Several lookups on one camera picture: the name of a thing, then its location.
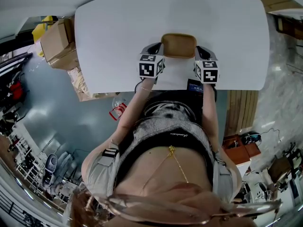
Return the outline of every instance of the wooden plank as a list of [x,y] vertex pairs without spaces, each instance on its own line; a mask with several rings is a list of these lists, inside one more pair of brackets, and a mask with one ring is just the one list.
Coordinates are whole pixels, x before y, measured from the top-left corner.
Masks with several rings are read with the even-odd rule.
[[232,132],[232,123],[235,114],[235,105],[236,105],[236,90],[231,91],[231,107],[229,111],[229,123],[228,123],[228,134],[233,134]]
[[239,133],[242,129],[242,123],[244,118],[244,111],[245,111],[245,103],[246,103],[246,94],[247,91],[241,91],[241,105],[240,105],[240,112],[239,112],[239,118],[238,118],[238,124],[236,132]]
[[245,111],[244,111],[244,117],[243,117],[243,122],[242,122],[242,129],[244,129],[246,127],[248,111],[249,111],[249,107],[250,107],[250,96],[251,96],[251,91],[247,91],[246,102],[245,102]]
[[227,92],[226,104],[227,104],[226,105],[226,123],[225,123],[224,136],[228,135],[229,114],[230,114],[230,108],[231,108],[231,91],[230,90]]
[[250,122],[249,122],[249,127],[251,127],[254,123],[255,115],[256,115],[256,108],[258,104],[258,96],[259,96],[259,91],[255,91],[255,97],[254,97],[254,104],[252,107],[252,112],[250,116]]
[[241,106],[241,91],[236,91],[236,104],[235,104],[235,112],[233,116],[233,121],[231,124],[232,131],[236,133],[237,126],[238,126],[238,119],[239,119],[239,113],[240,113],[240,106]]
[[255,93],[256,91],[251,91],[251,95],[250,95],[250,107],[249,107],[249,111],[248,111],[248,116],[247,116],[247,121],[246,121],[246,127],[248,128],[250,127],[250,119],[251,119],[251,114],[252,114],[252,108],[254,106],[254,100],[255,100]]

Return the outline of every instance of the woman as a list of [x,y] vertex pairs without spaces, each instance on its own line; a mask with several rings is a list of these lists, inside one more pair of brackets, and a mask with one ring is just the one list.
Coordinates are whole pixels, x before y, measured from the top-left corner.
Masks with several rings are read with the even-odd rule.
[[[114,214],[104,199],[113,193],[138,196],[139,202],[181,203],[208,216],[219,213],[222,203],[231,202],[238,193],[242,180],[219,144],[213,88],[204,85],[203,97],[192,91],[169,91],[148,100],[153,85],[153,79],[145,79],[138,86],[117,130],[84,160],[81,171],[87,189]],[[126,208],[135,216],[145,215],[142,211]],[[171,221],[183,215],[173,216]],[[207,224],[231,222],[242,226],[251,220],[235,218],[222,224],[214,218]],[[115,217],[105,226],[144,225]]]

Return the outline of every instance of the railing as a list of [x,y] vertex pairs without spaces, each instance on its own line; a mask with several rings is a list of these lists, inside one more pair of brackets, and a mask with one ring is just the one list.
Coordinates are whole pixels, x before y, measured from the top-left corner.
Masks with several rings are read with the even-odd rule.
[[16,221],[27,227],[49,227],[49,225],[34,218],[29,213],[17,206],[5,194],[0,191],[0,208],[12,216]]

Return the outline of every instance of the wooden tray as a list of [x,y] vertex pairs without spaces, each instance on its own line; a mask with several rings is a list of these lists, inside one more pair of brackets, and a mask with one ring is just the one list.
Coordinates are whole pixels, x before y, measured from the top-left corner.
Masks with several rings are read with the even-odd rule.
[[165,34],[161,38],[164,56],[189,59],[195,56],[196,38],[185,34]]

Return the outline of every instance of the gold necklace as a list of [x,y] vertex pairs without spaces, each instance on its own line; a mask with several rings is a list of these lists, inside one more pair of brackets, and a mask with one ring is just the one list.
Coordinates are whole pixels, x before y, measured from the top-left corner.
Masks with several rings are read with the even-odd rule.
[[163,162],[164,162],[167,158],[169,158],[169,157],[171,157],[171,156],[173,156],[174,159],[176,160],[176,163],[178,164],[178,166],[179,166],[179,168],[180,168],[180,170],[181,170],[181,173],[182,173],[183,176],[184,176],[184,179],[185,179],[186,183],[188,183],[188,179],[187,179],[187,177],[186,177],[186,175],[185,175],[185,173],[184,173],[184,171],[183,171],[183,169],[182,169],[182,167],[181,167],[181,165],[180,165],[178,159],[176,158],[176,156],[175,156],[175,154],[174,154],[174,151],[175,151],[175,150],[176,150],[176,148],[175,148],[174,146],[170,146],[170,147],[169,147],[169,153],[168,153],[167,156],[161,161],[161,163],[158,165],[158,167],[157,167],[156,170],[153,172],[153,174],[149,177],[149,179],[147,179],[147,181],[144,183],[144,185],[143,185],[143,187],[142,187],[141,192],[140,192],[139,195],[141,195],[142,191],[143,191],[144,188],[146,187],[146,184],[152,179],[152,177],[155,175],[155,173],[157,172],[157,170],[161,167],[161,165],[163,164]]

